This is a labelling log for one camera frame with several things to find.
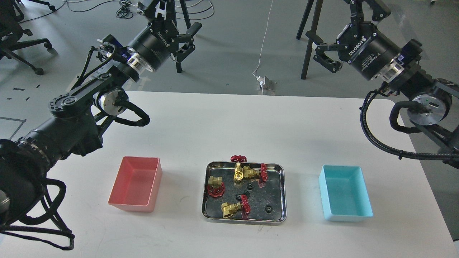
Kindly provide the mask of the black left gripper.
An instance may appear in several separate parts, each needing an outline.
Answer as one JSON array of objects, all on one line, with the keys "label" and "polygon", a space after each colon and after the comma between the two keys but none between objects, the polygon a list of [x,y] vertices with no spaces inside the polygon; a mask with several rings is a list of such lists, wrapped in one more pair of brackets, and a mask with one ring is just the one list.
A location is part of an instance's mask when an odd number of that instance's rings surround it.
[{"label": "black left gripper", "polygon": [[195,50],[194,36],[202,24],[195,22],[185,34],[179,34],[174,4],[174,0],[138,0],[138,11],[148,25],[127,44],[127,48],[147,63],[149,71],[159,69],[171,55],[175,62],[181,63]]}]

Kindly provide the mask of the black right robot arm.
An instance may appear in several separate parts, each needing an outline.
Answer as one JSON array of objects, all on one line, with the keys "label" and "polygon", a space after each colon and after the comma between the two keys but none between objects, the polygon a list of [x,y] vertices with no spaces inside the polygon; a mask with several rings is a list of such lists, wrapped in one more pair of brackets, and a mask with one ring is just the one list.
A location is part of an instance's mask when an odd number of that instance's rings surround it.
[{"label": "black right robot arm", "polygon": [[[306,33],[309,40],[301,78],[306,78],[311,57],[330,72],[339,71],[345,62],[366,80],[381,78],[381,87],[369,92],[360,108],[360,123],[367,139],[399,159],[437,160],[458,168],[458,129],[449,131],[438,124],[449,114],[453,97],[458,97],[458,85],[442,78],[433,78],[421,68],[420,42],[412,39],[400,48],[377,29],[377,23],[391,13],[380,0],[367,1],[373,10],[372,21],[364,19],[362,0],[346,1],[350,6],[350,23],[338,35],[335,43],[323,42],[316,34],[322,3],[321,0],[308,1],[297,32],[297,39],[300,39],[312,5],[315,4],[311,29]],[[439,146],[438,153],[396,149],[382,143],[370,131],[366,113],[372,100],[377,95],[389,97],[400,94],[405,95],[407,101],[395,103],[389,116],[390,126],[405,134],[425,134]]]}]

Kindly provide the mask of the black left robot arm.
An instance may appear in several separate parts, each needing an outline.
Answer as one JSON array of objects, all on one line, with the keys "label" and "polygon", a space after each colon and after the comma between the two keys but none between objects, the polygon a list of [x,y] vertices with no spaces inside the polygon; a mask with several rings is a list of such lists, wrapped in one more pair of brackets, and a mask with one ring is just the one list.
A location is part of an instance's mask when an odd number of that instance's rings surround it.
[{"label": "black left robot arm", "polygon": [[1,234],[64,251],[74,248],[75,235],[58,214],[67,187],[47,173],[70,154],[85,156],[102,148],[102,135],[113,122],[149,124],[149,116],[131,103],[122,87],[128,80],[137,82],[145,70],[156,71],[169,58],[181,72],[202,24],[191,24],[185,1],[180,6],[184,34],[177,27],[174,0],[138,2],[147,26],[127,46],[108,35],[91,47],[71,90],[50,101],[51,118],[14,142],[1,140]]}]

